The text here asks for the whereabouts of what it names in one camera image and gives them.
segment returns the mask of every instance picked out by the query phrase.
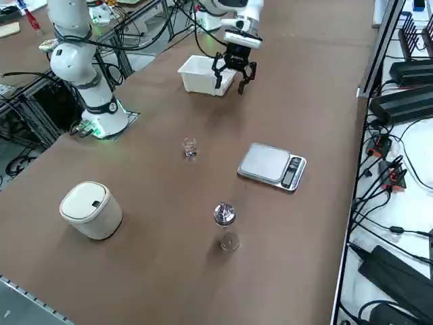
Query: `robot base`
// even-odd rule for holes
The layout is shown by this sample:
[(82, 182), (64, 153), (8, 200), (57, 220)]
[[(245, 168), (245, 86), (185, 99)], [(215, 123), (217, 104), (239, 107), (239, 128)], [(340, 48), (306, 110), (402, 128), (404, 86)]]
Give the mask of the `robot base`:
[(122, 132), (129, 123), (128, 114), (122, 107), (122, 104), (117, 101), (118, 110), (114, 114), (103, 113), (103, 114), (92, 114), (85, 110), (81, 115), (85, 123), (86, 129), (93, 129), (92, 135), (98, 139), (115, 135)]

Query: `white box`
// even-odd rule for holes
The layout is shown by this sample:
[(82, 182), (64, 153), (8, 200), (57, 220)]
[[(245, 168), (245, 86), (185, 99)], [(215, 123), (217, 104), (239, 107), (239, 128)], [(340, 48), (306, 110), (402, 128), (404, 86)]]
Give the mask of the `white box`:
[[(217, 84), (217, 78), (215, 73), (212, 71), (212, 64), (214, 60), (207, 58), (206, 56), (190, 56), (178, 73), (182, 75), (183, 86), (185, 90), (196, 93), (208, 93), (213, 96), (222, 96), (226, 92), (227, 88), (233, 82), (233, 78), (236, 71), (226, 69), (222, 71), (221, 76), (223, 81), (219, 89), (215, 89)], [(216, 64), (217, 68), (222, 67), (224, 60), (221, 59)]]

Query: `white plastic container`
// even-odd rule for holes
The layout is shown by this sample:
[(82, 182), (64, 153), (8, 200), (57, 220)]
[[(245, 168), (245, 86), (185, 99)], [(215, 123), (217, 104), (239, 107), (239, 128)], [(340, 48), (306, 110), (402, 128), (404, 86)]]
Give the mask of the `white plastic container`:
[(92, 239), (111, 236), (122, 221), (122, 210), (102, 184), (78, 184), (60, 204), (60, 215), (79, 232)]
[[(219, 89), (215, 89), (217, 84), (217, 78), (215, 73), (212, 71), (213, 59), (207, 58), (206, 56), (190, 56), (178, 73), (182, 75), (183, 86), (185, 90), (196, 93), (208, 93), (213, 96), (222, 96), (225, 94), (227, 88), (233, 82), (236, 71), (226, 69), (222, 71), (221, 76), (223, 81)], [(224, 64), (224, 60), (218, 61), (216, 67), (220, 68)]]

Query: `bin lid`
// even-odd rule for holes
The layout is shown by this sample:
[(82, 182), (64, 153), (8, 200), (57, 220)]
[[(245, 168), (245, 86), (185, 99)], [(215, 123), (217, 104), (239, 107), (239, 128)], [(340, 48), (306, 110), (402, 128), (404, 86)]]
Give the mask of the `bin lid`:
[(67, 218), (84, 220), (94, 218), (108, 199), (106, 187), (86, 181), (75, 186), (63, 199), (60, 213)]

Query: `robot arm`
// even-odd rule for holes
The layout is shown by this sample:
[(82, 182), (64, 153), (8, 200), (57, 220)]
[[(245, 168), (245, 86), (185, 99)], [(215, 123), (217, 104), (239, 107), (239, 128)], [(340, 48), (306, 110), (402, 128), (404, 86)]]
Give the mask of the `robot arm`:
[[(256, 76), (256, 62), (249, 62), (251, 49), (259, 49), (262, 39), (258, 36), (257, 27), (264, 0), (203, 0), (206, 10), (215, 15), (224, 12), (235, 12), (234, 18), (221, 19), (221, 24), (226, 28), (224, 40), (227, 42), (227, 51), (224, 54), (217, 53), (214, 58), (212, 70), (216, 77), (216, 88), (221, 86), (223, 80), (221, 73), (224, 69), (240, 71), (243, 80), (240, 82), (238, 93), (244, 92), (244, 87)], [(217, 68), (217, 62), (224, 59), (225, 64)]]

